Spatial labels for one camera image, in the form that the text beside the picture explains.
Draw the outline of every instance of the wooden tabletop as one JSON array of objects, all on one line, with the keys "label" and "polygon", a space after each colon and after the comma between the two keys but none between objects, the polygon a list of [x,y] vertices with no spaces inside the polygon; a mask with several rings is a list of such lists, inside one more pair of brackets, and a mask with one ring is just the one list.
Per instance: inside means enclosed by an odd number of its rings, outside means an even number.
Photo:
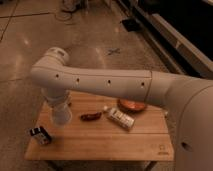
[{"label": "wooden tabletop", "polygon": [[72,120],[59,127],[51,121],[51,109],[44,103],[36,126],[43,126],[53,137],[51,144],[40,146],[31,138],[27,160],[120,160],[172,161],[173,147],[163,112],[148,106],[139,114],[131,114],[135,124],[126,131],[106,116],[91,122],[79,116],[95,113],[103,106],[116,106],[116,99],[71,92]]}]

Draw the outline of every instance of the cable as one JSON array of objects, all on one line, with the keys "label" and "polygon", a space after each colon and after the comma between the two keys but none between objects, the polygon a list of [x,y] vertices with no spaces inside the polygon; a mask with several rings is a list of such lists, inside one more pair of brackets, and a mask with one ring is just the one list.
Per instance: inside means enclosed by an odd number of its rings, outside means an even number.
[{"label": "cable", "polygon": [[71,12],[66,12],[66,13],[69,13],[69,14],[70,14],[69,17],[66,18],[66,19],[61,19],[61,18],[59,18],[59,17],[57,16],[56,13],[53,13],[53,15],[54,15],[54,17],[55,17],[56,20],[64,22],[64,21],[69,21],[69,20],[72,18],[72,13],[71,13]]}]

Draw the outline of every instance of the gray floor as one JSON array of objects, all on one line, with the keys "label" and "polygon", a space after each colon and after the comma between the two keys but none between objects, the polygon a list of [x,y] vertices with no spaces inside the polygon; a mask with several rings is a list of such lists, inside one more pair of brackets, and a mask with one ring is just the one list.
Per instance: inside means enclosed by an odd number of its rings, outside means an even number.
[{"label": "gray floor", "polygon": [[[51,170],[44,162],[26,161],[28,130],[36,122],[43,99],[40,88],[28,78],[31,66],[52,46],[67,50],[71,66],[105,69],[152,69],[165,71],[164,64],[141,33],[127,32],[125,18],[113,2],[91,0],[88,10],[68,18],[59,13],[60,0],[12,0],[0,5],[0,170]],[[120,53],[109,55],[109,50]],[[139,171],[142,162],[58,162],[74,171]],[[153,170],[169,171],[172,163],[160,163]]]}]

